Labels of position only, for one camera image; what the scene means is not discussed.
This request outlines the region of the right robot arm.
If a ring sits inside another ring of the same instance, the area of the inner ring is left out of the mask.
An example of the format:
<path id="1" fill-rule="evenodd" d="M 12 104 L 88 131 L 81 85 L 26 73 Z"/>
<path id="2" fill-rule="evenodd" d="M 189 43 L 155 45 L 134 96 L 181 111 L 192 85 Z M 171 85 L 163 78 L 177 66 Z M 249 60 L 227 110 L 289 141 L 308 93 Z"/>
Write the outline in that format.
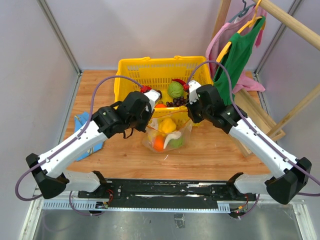
<path id="1" fill-rule="evenodd" d="M 288 204 L 307 184 L 312 163 L 288 153 L 261 131 L 236 105 L 224 105 L 211 84 L 188 83 L 186 107 L 194 123 L 207 120 L 250 149 L 269 169 L 270 174 L 235 174 L 226 188 L 232 200 L 244 194 L 268 194 L 280 204 Z"/>

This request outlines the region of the green sugar apple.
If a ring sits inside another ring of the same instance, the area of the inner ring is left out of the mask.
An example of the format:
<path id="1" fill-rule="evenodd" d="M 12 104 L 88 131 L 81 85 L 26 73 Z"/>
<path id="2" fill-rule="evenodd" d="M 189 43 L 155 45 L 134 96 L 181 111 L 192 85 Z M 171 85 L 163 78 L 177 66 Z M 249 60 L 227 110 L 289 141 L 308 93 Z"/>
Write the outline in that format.
<path id="1" fill-rule="evenodd" d="M 185 141 L 183 137 L 177 139 L 171 139 L 168 143 L 170 148 L 177 149 L 184 145 Z"/>

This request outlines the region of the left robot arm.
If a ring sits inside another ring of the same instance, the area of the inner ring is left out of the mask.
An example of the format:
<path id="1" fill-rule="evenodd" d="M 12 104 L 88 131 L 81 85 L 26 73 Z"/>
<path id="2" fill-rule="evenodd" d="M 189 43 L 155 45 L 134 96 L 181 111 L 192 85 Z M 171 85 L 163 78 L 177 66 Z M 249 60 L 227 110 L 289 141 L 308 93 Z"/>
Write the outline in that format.
<path id="1" fill-rule="evenodd" d="M 67 167 L 87 150 L 127 129 L 145 132 L 160 96 L 155 90 L 130 92 L 124 101 L 99 108 L 84 126 L 52 150 L 30 154 L 26 161 L 43 198 L 52 199 L 64 191 L 103 197 L 107 181 L 99 171 L 83 173 L 67 171 Z"/>

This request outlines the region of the orange fruit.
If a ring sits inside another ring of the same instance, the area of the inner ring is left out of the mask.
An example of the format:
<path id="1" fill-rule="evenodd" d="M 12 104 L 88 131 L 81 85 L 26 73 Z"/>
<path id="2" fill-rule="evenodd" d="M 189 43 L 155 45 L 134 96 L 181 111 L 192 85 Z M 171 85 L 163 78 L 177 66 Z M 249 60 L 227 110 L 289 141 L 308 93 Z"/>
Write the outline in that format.
<path id="1" fill-rule="evenodd" d="M 153 149 L 157 152 L 164 150 L 165 138 L 162 135 L 157 135 L 153 141 Z"/>

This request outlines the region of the clear zip top bag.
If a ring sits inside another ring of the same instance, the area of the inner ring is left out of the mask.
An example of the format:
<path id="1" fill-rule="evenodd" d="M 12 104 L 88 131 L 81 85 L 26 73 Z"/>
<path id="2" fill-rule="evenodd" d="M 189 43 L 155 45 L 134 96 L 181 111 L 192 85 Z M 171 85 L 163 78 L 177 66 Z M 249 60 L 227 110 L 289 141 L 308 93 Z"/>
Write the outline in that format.
<path id="1" fill-rule="evenodd" d="M 142 144 L 156 153 L 184 147 L 190 138 L 193 123 L 172 114 L 153 117 L 146 128 Z"/>

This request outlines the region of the yellow bell pepper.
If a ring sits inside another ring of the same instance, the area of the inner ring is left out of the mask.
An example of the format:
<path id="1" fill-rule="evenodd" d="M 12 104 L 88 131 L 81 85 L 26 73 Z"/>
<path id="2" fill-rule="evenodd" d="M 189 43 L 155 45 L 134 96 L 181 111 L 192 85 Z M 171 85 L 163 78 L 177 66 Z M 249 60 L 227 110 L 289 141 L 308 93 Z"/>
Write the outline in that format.
<path id="1" fill-rule="evenodd" d="M 164 118 L 163 121 L 159 125 L 159 131 L 164 134 L 172 133 L 176 130 L 177 125 L 176 123 L 170 118 Z"/>

